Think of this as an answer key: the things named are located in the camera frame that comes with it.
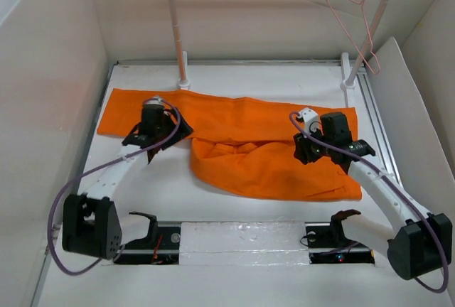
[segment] folded garment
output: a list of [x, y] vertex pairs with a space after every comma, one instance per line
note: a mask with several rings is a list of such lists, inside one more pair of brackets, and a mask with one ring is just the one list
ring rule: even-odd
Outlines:
[[[194, 129], [191, 170], [217, 188], [249, 198], [276, 200], [359, 200], [360, 186], [329, 158], [303, 165], [294, 158], [297, 130], [289, 113], [305, 105], [231, 99], [188, 90], [147, 92], [114, 89], [98, 134], [126, 136], [141, 119], [142, 102], [159, 95], [178, 107]], [[354, 108], [310, 107], [319, 115], [342, 112], [357, 138]]]

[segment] orange fabric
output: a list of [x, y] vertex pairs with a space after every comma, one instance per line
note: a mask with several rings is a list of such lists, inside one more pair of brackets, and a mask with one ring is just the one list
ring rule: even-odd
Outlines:
[[[294, 158], [297, 132], [289, 113], [306, 106], [230, 99], [187, 90], [146, 92], [114, 89], [98, 134], [126, 136], [141, 116], [144, 100], [160, 95], [178, 107], [194, 133], [191, 170], [202, 181], [250, 198], [277, 200], [361, 199], [359, 185], [330, 159], [303, 165]], [[312, 107], [320, 115], [342, 111], [357, 137], [353, 108]]]

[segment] red wire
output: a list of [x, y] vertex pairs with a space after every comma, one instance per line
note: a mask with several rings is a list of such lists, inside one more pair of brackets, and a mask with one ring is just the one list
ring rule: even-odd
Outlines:
[[341, 27], [343, 28], [345, 34], [347, 35], [347, 37], [349, 38], [350, 42], [354, 45], [354, 48], [357, 50], [358, 54], [361, 56], [361, 58], [363, 59], [363, 62], [365, 62], [366, 66], [368, 67], [368, 69], [371, 70], [371, 72], [374, 74], [374, 75], [377, 75], [380, 71], [381, 71], [381, 66], [379, 64], [379, 60], [378, 60], [378, 57], [376, 56], [376, 54], [373, 52], [373, 37], [371, 36], [371, 31], [370, 31], [370, 27], [368, 26], [368, 20], [367, 20], [367, 16], [365, 14], [365, 1], [366, 0], [360, 0], [360, 1], [356, 1], [356, 0], [348, 0], [350, 1], [351, 3], [354, 3], [356, 5], [360, 5], [360, 8], [362, 9], [362, 16], [363, 16], [363, 22], [365, 23], [365, 27], [367, 28], [367, 34], [368, 34], [368, 41], [370, 42], [370, 53], [371, 55], [373, 55], [375, 61], [376, 61], [376, 64], [378, 65], [378, 71], [375, 72], [371, 67], [370, 65], [368, 64], [368, 61], [365, 59], [365, 57], [362, 55], [360, 49], [358, 48], [358, 46], [355, 44], [355, 41], [353, 40], [352, 36], [349, 34], [348, 30], [346, 29], [346, 27], [344, 26], [344, 24], [341, 22], [341, 19], [340, 17], [338, 16], [338, 14], [336, 13], [335, 9], [332, 7], [332, 5], [330, 4], [330, 1], [329, 0], [326, 0], [326, 3], [328, 5], [328, 7], [330, 8], [330, 10], [332, 10], [332, 13], [333, 15], [335, 16], [336, 20], [340, 23]]
[[154, 255], [153, 257], [151, 258], [151, 263], [154, 263], [155, 261], [155, 256], [156, 256], [156, 252], [158, 251], [158, 248], [159, 248], [159, 245], [161, 244], [161, 240], [163, 239], [163, 235], [161, 235], [159, 238], [158, 238], [158, 244], [156, 245], [155, 249], [154, 249]]

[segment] metal rod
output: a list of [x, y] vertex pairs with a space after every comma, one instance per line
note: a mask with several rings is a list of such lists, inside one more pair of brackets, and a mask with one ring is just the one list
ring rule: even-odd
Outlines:
[[[375, 13], [375, 16], [374, 16], [373, 21], [371, 22], [371, 26], [370, 26], [371, 38], [373, 38], [376, 30], [378, 29], [379, 22], [382, 18], [382, 15], [384, 14], [385, 8], [387, 7], [388, 3], [389, 3], [389, 0], [381, 0], [381, 2], [379, 3], [379, 7]], [[353, 69], [350, 72], [349, 78], [347, 80], [343, 81], [343, 84], [346, 87], [351, 87], [353, 85], [355, 76], [357, 75], [357, 72], [360, 69], [360, 66], [362, 65], [362, 61], [363, 61], [362, 55], [364, 57], [366, 57], [366, 53], [367, 53], [369, 47], [370, 47], [370, 40], [368, 39], [368, 37], [366, 37], [365, 41], [363, 42], [363, 46], [360, 49], [360, 55], [357, 56]]]
[[178, 27], [176, 0], [168, 0], [169, 11], [171, 12], [173, 40], [176, 44], [178, 71], [180, 72], [180, 82], [186, 82], [185, 60], [183, 58], [182, 41], [180, 38], [180, 28]]

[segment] white table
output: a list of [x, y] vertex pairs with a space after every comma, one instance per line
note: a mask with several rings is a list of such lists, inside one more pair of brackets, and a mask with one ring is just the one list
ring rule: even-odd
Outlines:
[[[341, 67], [338, 63], [190, 65], [188, 76], [191, 89], [203, 94], [345, 106], [339, 87]], [[174, 90], [177, 78], [175, 65], [117, 65], [102, 109], [113, 88]], [[354, 96], [359, 138], [378, 149], [359, 88]], [[120, 146], [120, 139], [95, 134], [85, 168], [112, 159]], [[365, 192], [359, 202], [305, 203], [241, 198], [200, 182], [190, 172], [188, 160], [186, 142], [160, 152], [134, 183], [130, 191], [131, 209], [153, 213], [160, 221], [281, 221], [281, 225], [293, 221], [289, 222], [291, 225], [299, 223], [296, 221], [327, 221], [339, 210], [355, 208], [388, 225]], [[80, 191], [96, 179], [97, 175], [86, 178], [81, 182]], [[289, 229], [292, 229], [289, 236], [294, 237], [296, 229]], [[209, 239], [223, 248], [223, 244], [232, 245], [229, 237], [234, 240], [237, 234], [233, 232], [223, 243], [216, 225], [193, 235], [185, 235], [184, 227], [182, 244], [190, 244], [192, 237]], [[432, 294], [413, 281], [401, 280], [380, 255], [376, 255], [376, 266], [309, 265], [306, 249], [297, 249], [295, 244], [283, 245], [279, 238], [271, 237], [268, 246], [283, 252], [299, 252], [302, 258], [299, 263], [268, 265], [274, 260], [267, 262], [266, 259], [255, 266], [254, 261], [245, 258], [236, 261], [237, 254], [230, 254], [227, 263], [203, 256], [197, 261], [187, 259], [178, 266], [117, 266], [105, 262], [75, 278], [64, 275], [52, 263], [39, 306], [452, 306], [448, 293]], [[71, 269], [82, 268], [92, 261], [63, 252], [60, 243], [59, 240], [58, 253]], [[203, 242], [193, 245], [192, 249], [204, 253]], [[428, 274], [424, 280], [438, 286], [441, 274], [438, 271]]]

